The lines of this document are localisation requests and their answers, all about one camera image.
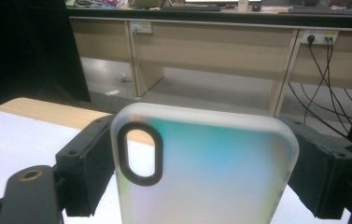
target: power outlet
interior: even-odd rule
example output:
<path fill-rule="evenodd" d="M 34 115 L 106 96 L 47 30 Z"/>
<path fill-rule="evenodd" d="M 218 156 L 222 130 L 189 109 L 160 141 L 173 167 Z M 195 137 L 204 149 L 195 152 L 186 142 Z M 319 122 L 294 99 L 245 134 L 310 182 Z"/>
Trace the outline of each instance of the power outlet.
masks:
<path fill-rule="evenodd" d="M 152 26 L 149 21 L 131 21 L 130 29 L 136 33 L 152 34 Z"/>
<path fill-rule="evenodd" d="M 313 44 L 316 45 L 327 45 L 328 43 L 326 41 L 327 38 L 332 38 L 332 44 L 335 44 L 336 37 L 338 37 L 338 31 L 324 31 L 324 30 L 305 30 L 303 33 L 302 37 L 302 42 L 303 44 L 309 44 L 309 41 L 307 41 L 307 37 L 309 35 L 313 35 L 315 37 L 315 41 L 313 41 Z"/>

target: desk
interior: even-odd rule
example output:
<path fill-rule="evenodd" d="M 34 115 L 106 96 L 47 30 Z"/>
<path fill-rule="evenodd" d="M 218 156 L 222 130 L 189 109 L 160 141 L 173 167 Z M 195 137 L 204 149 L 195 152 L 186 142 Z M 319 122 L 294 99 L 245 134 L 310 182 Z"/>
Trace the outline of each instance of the desk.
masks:
<path fill-rule="evenodd" d="M 90 110 L 84 110 L 84 109 L 79 109 L 79 108 L 74 108 L 70 106 L 65 106 L 65 105 L 56 105 L 56 104 L 49 104 L 46 102 L 40 102 L 36 100 L 30 100 L 26 98 L 21 98 L 21 99 L 15 99 L 13 101 L 10 101 L 8 103 L 5 103 L 3 105 L 0 105 L 0 110 L 1 111 L 10 111 L 13 114 L 19 114 L 23 115 L 28 118 L 33 118 L 33 119 L 40 119 L 40 120 L 51 120 L 51 125 L 53 123 L 68 123 L 68 125 L 73 126 L 75 122 L 79 122 L 80 120 L 85 120 L 80 122 L 79 125 L 87 125 L 90 120 L 87 119 L 88 116 L 92 116 L 93 119 L 100 118 L 103 114 L 102 113 L 96 113 L 95 111 L 90 111 Z M 68 117 L 74 118 L 74 121 L 70 121 Z M 7 127 L 4 127 L 6 125 L 1 124 L 0 127 L 6 129 Z M 7 142 L 12 141 L 12 138 L 9 138 L 8 136 L 14 133 L 18 133 L 20 131 L 20 128 L 15 128 L 11 130 L 11 133 L 6 133 L 4 132 L 3 135 L 1 135 L 2 138 L 2 144 L 0 143 L 0 146 L 6 147 L 7 150 L 11 150 L 13 147 L 11 144 Z M 41 133 L 40 129 L 42 129 L 42 126 L 36 125 L 35 126 L 35 133 Z M 3 158 L 5 161 L 2 163 L 1 169 L 6 169 L 7 172 L 11 172 L 11 174 L 16 173 L 20 169 L 33 166 L 33 165 L 38 165 L 38 164 L 45 164 L 47 161 L 29 161 L 27 157 L 36 157 L 42 154 L 44 155 L 43 157 L 46 158 L 51 158 L 53 161 L 49 160 L 49 163 L 54 162 L 54 154 L 59 151 L 61 148 L 55 148 L 54 145 L 51 142 L 55 142 L 58 140 L 62 140 L 63 142 L 61 144 L 66 144 L 64 140 L 69 141 L 73 136 L 75 136 L 79 130 L 74 130 L 70 128 L 65 128 L 63 126 L 51 126 L 51 130 L 53 130 L 55 135 L 57 136 L 54 139 L 51 139 L 50 141 L 42 141 L 41 144 L 44 145 L 43 147 L 38 146 L 35 147 L 35 150 L 39 150 L 39 152 L 36 153 L 28 153 L 28 155 L 23 155 L 19 156 L 18 161 L 14 161 L 13 159 L 10 158 Z M 33 141 L 37 145 L 37 140 L 42 138 L 42 136 L 35 136 L 34 133 L 21 133 L 21 135 L 16 136 L 17 140 L 13 140 L 14 142 L 16 141 L 17 144 L 22 141 Z M 22 148 L 14 148 L 15 150 L 25 150 L 27 146 L 22 146 Z M 3 150 L 4 148 L 0 148 L 0 156 L 4 157 L 4 155 L 8 155 L 9 157 L 13 157 L 14 154 L 17 154 L 15 152 L 7 152 L 6 150 Z M 17 163 L 21 168 L 17 170 L 12 170 L 9 171 L 7 168 L 11 163 Z M 0 195 L 1 191 L 3 190 L 5 186 L 0 185 Z M 313 217 L 313 215 L 303 206 L 303 204 L 299 201 L 298 196 L 289 188 L 287 187 L 285 190 L 285 193 L 283 194 L 283 197 L 277 207 L 277 210 L 275 212 L 274 218 L 272 220 L 272 224 L 293 224 L 295 223 L 296 220 L 302 220 L 303 224 L 325 224 L 325 223 L 347 223 L 347 218 L 349 216 L 349 213 L 345 212 L 344 218 L 342 220 L 320 220 L 316 219 Z M 119 210 L 119 202 L 118 202 L 118 192 L 117 192 L 117 187 L 116 187 L 116 178 L 112 178 L 108 188 L 106 190 L 105 195 L 102 198 L 102 201 L 99 204 L 99 207 L 96 211 L 96 215 L 94 217 L 90 218 L 85 218 L 85 217 L 72 217 L 69 218 L 67 217 L 65 219 L 66 221 L 68 220 L 68 223 L 114 223 L 114 224 L 121 224 L 120 222 L 120 210 Z"/>
<path fill-rule="evenodd" d="M 320 81 L 308 47 L 301 44 L 305 29 L 340 32 L 331 84 L 352 89 L 352 17 L 68 10 L 80 56 L 129 63 L 137 96 L 162 78 L 164 67 L 265 78 L 271 80 L 268 115 L 277 115 L 289 81 Z M 153 33 L 135 34 L 130 21 L 151 22 Z M 320 62 L 325 52 L 315 47 Z"/>

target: wire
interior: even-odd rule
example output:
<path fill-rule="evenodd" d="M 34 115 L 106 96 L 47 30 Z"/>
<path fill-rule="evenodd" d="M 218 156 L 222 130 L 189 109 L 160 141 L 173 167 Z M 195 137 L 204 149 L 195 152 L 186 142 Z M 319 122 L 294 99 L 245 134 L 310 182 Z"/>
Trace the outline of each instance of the wire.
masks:
<path fill-rule="evenodd" d="M 321 84 L 322 84 L 323 81 L 325 80 L 325 74 L 326 74 L 327 71 L 329 71 L 329 69 L 330 69 L 330 62 L 331 62 L 331 58 L 332 58 L 332 50 L 333 50 L 333 48 L 331 48 L 331 56 L 330 56 L 330 58 L 329 58 L 329 52 L 327 51 L 327 66 L 326 66 L 326 69 L 325 69 L 324 74 L 323 74 L 323 73 L 321 72 L 320 66 L 319 66 L 318 63 L 317 63 L 315 54 L 314 54 L 313 51 L 312 51 L 312 45 L 309 44 L 309 51 L 310 51 L 310 54 L 311 54 L 312 57 L 313 57 L 313 60 L 314 60 L 315 63 L 316 63 L 316 66 L 317 66 L 317 68 L 318 68 L 319 73 L 321 74 L 321 80 L 320 80 L 320 83 L 319 83 L 318 86 L 317 86 L 317 89 L 316 89 L 315 93 L 313 94 L 312 99 L 310 99 L 309 97 L 307 97 L 307 94 L 305 94 L 306 97 L 307 97 L 307 99 L 309 99 L 310 102 L 309 102 L 309 104 L 307 105 L 306 110 L 304 111 L 303 123 L 306 123 L 307 110 L 309 109 L 310 104 L 312 104 L 312 102 L 314 102 L 314 99 L 315 99 L 315 97 L 316 97 L 316 95 L 317 95 L 317 93 L 318 93 L 318 90 L 320 89 Z"/>
<path fill-rule="evenodd" d="M 328 59 L 329 59 L 329 58 L 328 58 L 328 51 L 329 51 L 329 42 L 328 42 L 328 38 L 326 38 L 326 40 L 327 40 L 327 61 L 328 61 Z M 330 97 L 331 97 L 331 102 L 332 102 L 333 110 L 336 112 L 335 115 L 336 115 L 336 117 L 338 118 L 339 122 L 341 123 L 342 127 L 343 127 L 343 128 L 345 129 L 345 131 L 348 133 L 348 129 L 345 127 L 344 123 L 342 122 L 341 117 L 339 117 L 338 112 L 336 111 L 335 102 L 333 101 L 333 98 L 334 98 L 334 95 L 335 95 L 335 94 L 333 93 L 333 91 L 332 91 L 332 89 L 331 89 L 330 68 L 328 68 L 327 76 L 328 76 L 328 83 L 327 83 L 327 85 L 328 85 L 328 88 L 330 89 Z"/>
<path fill-rule="evenodd" d="M 327 61 L 329 61 L 329 60 L 331 59 L 331 57 L 332 57 L 332 52 L 333 52 L 333 40 L 332 40 L 332 38 L 330 38 L 330 41 L 331 41 L 331 54 L 330 54 L 330 57 L 329 57 L 329 56 L 328 56 L 328 53 L 327 53 Z M 309 45 L 309 50 L 310 50 L 310 54 L 312 55 L 312 58 L 313 58 L 313 60 L 314 60 L 314 62 L 315 62 L 315 64 L 316 64 L 316 66 L 317 66 L 318 72 L 320 73 L 320 75 L 321 75 L 321 77 L 322 77 L 321 80 L 326 83 L 327 87 L 330 89 L 331 97 L 333 96 L 333 99 L 336 100 L 338 106 L 341 108 L 342 112 L 344 113 L 345 118 L 346 118 L 347 121 L 351 124 L 352 121 L 351 121 L 351 120 L 348 118 L 348 116 L 346 115 L 345 110 L 344 110 L 343 107 L 342 107 L 342 104 L 339 102 L 338 98 L 336 97 L 335 93 L 333 92 L 333 90 L 332 90 L 332 88 L 331 88 L 330 82 L 326 80 L 326 78 L 325 78 L 325 76 L 324 76 L 325 74 L 322 73 L 321 68 L 320 68 L 320 66 L 318 65 L 317 59 L 316 59 L 316 57 L 315 57 L 315 55 L 314 55 L 314 53 L 313 53 L 313 51 L 312 51 L 311 45 Z"/>
<path fill-rule="evenodd" d="M 292 93 L 294 94 L 294 96 L 297 98 L 297 100 L 299 101 L 299 103 L 305 108 L 308 109 L 306 105 L 303 104 L 303 102 L 301 101 L 301 99 L 298 97 L 297 93 L 295 92 L 294 88 L 292 87 L 291 83 L 289 83 L 289 88 L 291 89 Z M 311 111 L 310 109 L 308 109 L 308 112 L 310 114 L 312 114 L 316 119 L 318 119 L 318 121 L 320 121 L 322 124 L 324 124 L 325 126 L 327 126 L 328 128 L 330 128 L 331 130 L 333 130 L 334 132 L 338 133 L 339 135 L 341 135 L 343 138 L 347 138 L 346 135 L 344 135 L 343 133 L 339 132 L 338 130 L 336 130 L 334 127 L 332 127 L 329 123 L 327 123 L 324 119 L 321 119 L 317 114 L 315 114 L 313 111 Z"/>
<path fill-rule="evenodd" d="M 331 112 L 331 113 L 337 113 L 337 112 L 335 112 L 334 110 L 328 109 L 327 107 L 325 107 L 325 106 L 323 106 L 323 105 L 319 105 L 318 103 L 316 103 L 315 101 L 313 101 L 313 99 L 311 99 L 311 98 L 307 95 L 307 93 L 306 93 L 306 91 L 305 91 L 305 89 L 304 89 L 303 84 L 300 83 L 300 85 L 301 85 L 301 88 L 302 88 L 302 90 L 303 90 L 304 96 L 305 96 L 309 101 L 312 101 L 312 104 L 318 106 L 319 108 L 321 108 L 321 109 L 323 109 L 323 110 L 327 110 L 327 111 L 329 111 L 329 112 Z"/>
<path fill-rule="evenodd" d="M 351 98 L 351 96 L 349 95 L 348 91 L 347 91 L 346 89 L 344 89 L 344 91 L 345 91 L 346 95 L 349 97 L 350 101 L 352 102 L 352 98 Z"/>

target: iridescent phone case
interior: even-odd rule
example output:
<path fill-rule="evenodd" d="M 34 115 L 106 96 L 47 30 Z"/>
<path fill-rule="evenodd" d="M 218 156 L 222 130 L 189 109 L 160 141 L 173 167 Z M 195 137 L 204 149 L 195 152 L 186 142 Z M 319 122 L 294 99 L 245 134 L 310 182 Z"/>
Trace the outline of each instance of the iridescent phone case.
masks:
<path fill-rule="evenodd" d="M 152 175 L 131 168 L 132 130 L 154 141 Z M 125 107 L 111 137 L 123 224 L 270 223 L 299 154 L 278 119 L 167 105 Z"/>

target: floor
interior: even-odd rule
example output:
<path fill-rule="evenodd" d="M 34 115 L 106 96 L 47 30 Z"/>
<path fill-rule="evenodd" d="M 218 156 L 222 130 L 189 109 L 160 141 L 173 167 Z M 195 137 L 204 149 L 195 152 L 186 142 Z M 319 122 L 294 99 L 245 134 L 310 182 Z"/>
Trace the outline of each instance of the floor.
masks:
<path fill-rule="evenodd" d="M 129 64 L 88 58 L 82 58 L 81 61 L 92 97 L 92 103 L 87 106 L 94 109 L 118 113 L 126 105 L 145 102 L 268 116 L 270 81 L 266 79 L 165 68 L 164 77 L 145 95 L 136 98 Z M 303 89 L 309 97 L 317 90 L 314 85 L 291 85 L 305 105 L 309 104 L 309 100 Z M 351 126 L 349 121 L 352 122 L 352 90 L 346 92 L 344 89 L 332 88 L 332 92 L 345 113 L 351 117 L 349 120 L 340 116 L 341 122 L 334 112 L 314 104 L 309 108 L 334 130 L 347 134 Z M 320 87 L 314 102 L 333 111 L 329 88 Z M 335 99 L 334 102 L 336 111 L 342 113 Z M 289 88 L 279 116 L 305 122 L 327 136 L 340 137 L 309 113 L 305 116 L 305 109 Z"/>

